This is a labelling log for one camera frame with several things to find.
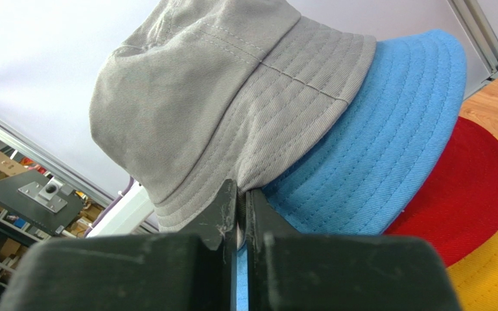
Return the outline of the grey hat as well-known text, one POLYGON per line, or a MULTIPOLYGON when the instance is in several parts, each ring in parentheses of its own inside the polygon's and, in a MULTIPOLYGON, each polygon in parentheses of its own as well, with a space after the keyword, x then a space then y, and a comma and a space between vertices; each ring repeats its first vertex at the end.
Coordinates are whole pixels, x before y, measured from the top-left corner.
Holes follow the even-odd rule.
POLYGON ((146 189, 158 229, 178 231, 226 179, 244 193, 303 157, 375 52, 286 1, 160 1, 99 71, 91 136, 146 189))

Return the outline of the red hat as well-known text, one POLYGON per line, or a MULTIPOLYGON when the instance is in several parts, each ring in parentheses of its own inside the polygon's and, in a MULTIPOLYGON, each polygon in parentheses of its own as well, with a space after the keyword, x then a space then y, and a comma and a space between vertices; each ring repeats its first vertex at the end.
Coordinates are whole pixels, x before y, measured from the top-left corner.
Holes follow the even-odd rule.
POLYGON ((498 139, 460 117, 432 172, 385 234, 420 237, 451 266, 497 231, 498 139))

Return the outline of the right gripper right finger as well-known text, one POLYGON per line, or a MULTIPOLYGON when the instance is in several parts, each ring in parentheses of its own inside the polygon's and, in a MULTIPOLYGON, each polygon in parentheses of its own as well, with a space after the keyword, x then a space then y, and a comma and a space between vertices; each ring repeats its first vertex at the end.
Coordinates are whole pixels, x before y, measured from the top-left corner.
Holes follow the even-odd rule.
POLYGON ((250 310, 460 310, 445 266, 413 236, 303 234, 246 196, 250 310))

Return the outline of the blue hat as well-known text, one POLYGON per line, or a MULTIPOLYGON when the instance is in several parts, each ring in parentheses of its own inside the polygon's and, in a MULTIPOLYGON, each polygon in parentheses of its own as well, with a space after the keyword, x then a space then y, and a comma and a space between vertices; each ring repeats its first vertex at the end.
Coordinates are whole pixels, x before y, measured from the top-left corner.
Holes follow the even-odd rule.
POLYGON ((377 41, 303 21, 239 92, 257 142, 237 180, 303 233, 381 234, 441 156, 465 86, 442 30, 377 41))

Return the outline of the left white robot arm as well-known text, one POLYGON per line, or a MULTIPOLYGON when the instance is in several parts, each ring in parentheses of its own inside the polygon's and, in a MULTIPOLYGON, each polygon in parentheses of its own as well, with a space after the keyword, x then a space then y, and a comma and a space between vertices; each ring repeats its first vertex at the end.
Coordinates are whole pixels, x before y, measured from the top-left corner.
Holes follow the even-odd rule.
POLYGON ((154 211, 147 191, 130 178, 127 188, 109 205, 84 233, 85 238, 128 235, 154 211))

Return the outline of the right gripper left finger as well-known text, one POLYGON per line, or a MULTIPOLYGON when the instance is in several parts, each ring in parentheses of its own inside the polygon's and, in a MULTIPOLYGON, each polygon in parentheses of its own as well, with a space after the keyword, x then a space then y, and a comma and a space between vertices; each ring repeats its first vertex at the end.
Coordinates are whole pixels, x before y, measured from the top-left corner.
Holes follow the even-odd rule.
POLYGON ((228 179, 176 233, 35 244, 0 310, 235 310, 236 203, 228 179))

